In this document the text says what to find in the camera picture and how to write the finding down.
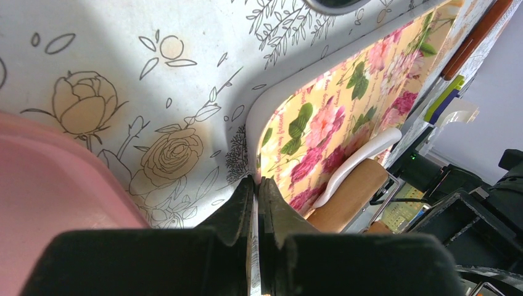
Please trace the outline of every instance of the pink tray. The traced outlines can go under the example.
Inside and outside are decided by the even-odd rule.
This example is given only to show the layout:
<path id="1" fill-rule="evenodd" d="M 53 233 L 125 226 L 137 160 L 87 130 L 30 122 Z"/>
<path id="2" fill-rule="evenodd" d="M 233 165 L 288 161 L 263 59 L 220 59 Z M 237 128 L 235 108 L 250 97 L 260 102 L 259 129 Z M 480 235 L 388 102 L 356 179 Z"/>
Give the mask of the pink tray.
<path id="1" fill-rule="evenodd" d="M 147 228 L 109 169 L 53 129 L 0 113 L 0 295 L 15 295 L 53 237 Z"/>

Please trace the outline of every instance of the yellow floral fabric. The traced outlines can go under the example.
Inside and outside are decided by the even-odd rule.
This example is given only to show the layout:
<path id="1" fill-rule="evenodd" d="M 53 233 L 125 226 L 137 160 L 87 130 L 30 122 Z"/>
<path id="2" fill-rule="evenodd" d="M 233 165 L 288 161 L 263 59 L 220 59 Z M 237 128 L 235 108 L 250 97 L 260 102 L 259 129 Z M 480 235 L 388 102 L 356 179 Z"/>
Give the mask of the yellow floral fabric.
<path id="1" fill-rule="evenodd" d="M 433 11 L 311 81 L 275 111 L 258 148 L 258 174 L 272 177 L 302 216 L 333 172 L 366 143 L 398 97 Z"/>

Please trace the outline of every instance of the green leaf print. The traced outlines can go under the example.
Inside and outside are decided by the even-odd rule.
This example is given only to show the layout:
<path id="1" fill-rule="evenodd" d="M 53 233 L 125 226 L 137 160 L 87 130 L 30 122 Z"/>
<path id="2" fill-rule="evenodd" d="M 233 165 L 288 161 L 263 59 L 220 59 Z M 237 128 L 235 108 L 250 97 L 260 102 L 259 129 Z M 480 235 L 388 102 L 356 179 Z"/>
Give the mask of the green leaf print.
<path id="1" fill-rule="evenodd" d="M 285 144 L 281 150 L 280 153 L 292 155 L 295 154 L 298 149 L 300 149 L 300 146 L 302 145 L 302 140 L 300 138 L 291 139 L 287 144 Z"/>
<path id="2" fill-rule="evenodd" d="M 349 79 L 349 81 L 347 83 L 347 87 L 346 88 L 349 89 L 349 88 L 353 87 L 354 85 L 356 85 L 356 83 L 358 82 L 359 79 L 360 79 L 360 77 L 356 76 L 356 74 L 354 73 L 350 77 L 350 79 Z"/>
<path id="3" fill-rule="evenodd" d="M 310 119 L 310 117 L 312 116 L 312 111 L 313 111 L 312 104 L 306 103 L 302 106 L 302 108 L 300 108 L 300 113 L 298 113 L 298 116 L 306 118 L 308 121 Z"/>
<path id="4" fill-rule="evenodd" d="M 293 139 L 298 139 L 303 136 L 305 128 L 307 127 L 307 122 L 312 116 L 313 107 L 311 103 L 306 103 L 300 108 L 298 117 L 295 120 L 292 120 L 289 124 L 289 135 Z"/>
<path id="5" fill-rule="evenodd" d="M 421 43 L 419 50 L 424 57 L 432 57 L 438 53 L 432 45 L 426 42 Z"/>
<path id="6" fill-rule="evenodd" d="M 358 117 L 357 121 L 356 121 L 356 124 L 354 125 L 354 127 L 352 128 L 352 133 L 356 133 L 356 131 L 358 131 L 358 129 L 364 125 L 365 123 L 371 121 L 373 119 L 373 116 L 374 114 L 376 114 L 376 107 L 371 107 L 367 113 L 365 115 L 363 114 L 360 114 L 360 116 Z"/>
<path id="7" fill-rule="evenodd" d="M 299 139 L 302 137 L 307 127 L 308 119 L 302 116 L 298 116 L 295 120 L 292 120 L 289 124 L 289 136 L 292 139 Z"/>
<path id="8" fill-rule="evenodd" d="M 265 132 L 265 136 L 263 137 L 263 141 L 261 142 L 261 146 L 265 146 L 267 142 L 271 139 L 271 136 L 273 135 L 273 128 L 268 128 Z"/>
<path id="9" fill-rule="evenodd" d="M 354 69 L 354 73 L 358 74 L 358 76 L 362 77 L 363 72 L 365 71 L 365 62 L 359 62 L 356 68 Z"/>
<path id="10" fill-rule="evenodd" d="M 352 100 L 354 101 L 356 98 L 361 100 L 361 98 L 365 95 L 367 88 L 369 88 L 369 80 L 365 77 L 362 77 L 352 90 Z"/>

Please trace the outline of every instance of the cable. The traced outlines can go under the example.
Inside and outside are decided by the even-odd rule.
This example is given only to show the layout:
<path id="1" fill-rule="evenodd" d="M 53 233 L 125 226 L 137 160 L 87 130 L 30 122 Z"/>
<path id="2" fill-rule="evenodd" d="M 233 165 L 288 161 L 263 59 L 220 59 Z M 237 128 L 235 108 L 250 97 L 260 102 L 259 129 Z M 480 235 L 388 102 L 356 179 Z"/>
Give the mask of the cable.
<path id="1" fill-rule="evenodd" d="M 380 205 L 384 202 L 384 200 L 377 200 L 377 201 L 370 201 L 370 205 Z M 390 202 L 422 202 L 424 204 L 430 203 L 426 199 L 392 199 Z"/>

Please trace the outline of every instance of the white wall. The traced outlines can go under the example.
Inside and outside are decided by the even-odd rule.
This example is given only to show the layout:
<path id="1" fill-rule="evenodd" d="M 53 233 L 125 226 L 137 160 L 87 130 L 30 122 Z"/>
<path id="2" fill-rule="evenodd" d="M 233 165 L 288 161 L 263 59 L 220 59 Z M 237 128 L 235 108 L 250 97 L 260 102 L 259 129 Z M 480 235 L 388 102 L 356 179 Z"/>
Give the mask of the white wall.
<path id="1" fill-rule="evenodd" d="M 505 149 L 523 150 L 523 9 L 518 9 L 463 99 L 479 106 L 472 123 L 445 127 L 432 149 L 493 184 Z"/>

